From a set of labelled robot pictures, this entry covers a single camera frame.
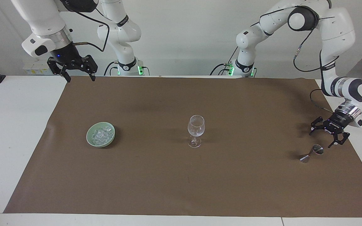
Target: brown tablecloth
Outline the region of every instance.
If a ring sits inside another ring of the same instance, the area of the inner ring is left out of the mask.
[[[73,77],[4,213],[362,217],[362,163],[350,142],[308,164],[332,136],[310,122],[305,79]],[[314,94],[329,106],[321,93]],[[187,124],[204,116],[197,149]],[[107,121],[114,142],[86,142]]]

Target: wine glass base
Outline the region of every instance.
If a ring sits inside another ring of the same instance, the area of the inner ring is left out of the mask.
[[[201,146],[201,144],[202,144],[202,140],[199,137],[197,137],[196,140],[194,141],[194,137],[190,136],[190,140],[188,142],[188,145],[191,148],[198,148],[199,146]]]

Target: bowl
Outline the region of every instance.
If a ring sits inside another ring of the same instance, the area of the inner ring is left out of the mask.
[[[93,133],[95,133],[96,130],[100,130],[100,129],[103,129],[105,127],[110,127],[113,131],[113,135],[112,137],[110,138],[109,141],[107,141],[106,143],[103,143],[103,144],[100,144],[100,145],[96,145],[94,142],[93,142],[93,139],[92,139],[92,136],[93,136]],[[92,127],[89,128],[89,130],[87,131],[86,133],[86,141],[92,145],[93,147],[96,147],[96,148],[103,148],[103,147],[107,147],[109,144],[111,144],[111,142],[114,140],[114,137],[115,137],[115,128],[114,126],[111,124],[111,123],[108,123],[108,122],[99,122],[99,123],[96,123],[94,124]]]

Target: tabletop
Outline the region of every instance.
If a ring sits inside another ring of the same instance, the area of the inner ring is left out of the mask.
[[[199,76],[230,78],[229,76]],[[0,225],[359,225],[362,218],[235,218],[73,214],[2,214],[66,85],[55,76],[9,76],[0,84]],[[342,99],[326,97],[332,109]],[[362,161],[362,128],[350,127]]]

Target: green bowl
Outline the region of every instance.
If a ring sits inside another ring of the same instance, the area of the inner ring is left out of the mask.
[[[106,126],[109,126],[111,127],[112,131],[114,132],[114,135],[112,136],[112,138],[109,140],[109,142],[103,144],[103,145],[94,145],[92,143],[92,135],[93,133],[95,132],[95,130],[98,130],[98,129],[101,129],[101,128],[104,128]],[[97,147],[97,148],[103,148],[103,147],[107,147],[109,144],[111,144],[111,142],[114,140],[114,137],[115,137],[115,128],[114,126],[111,124],[111,123],[108,123],[108,122],[99,122],[99,123],[96,123],[94,124],[92,127],[89,128],[89,130],[87,131],[86,133],[86,141],[92,145],[93,147]]]

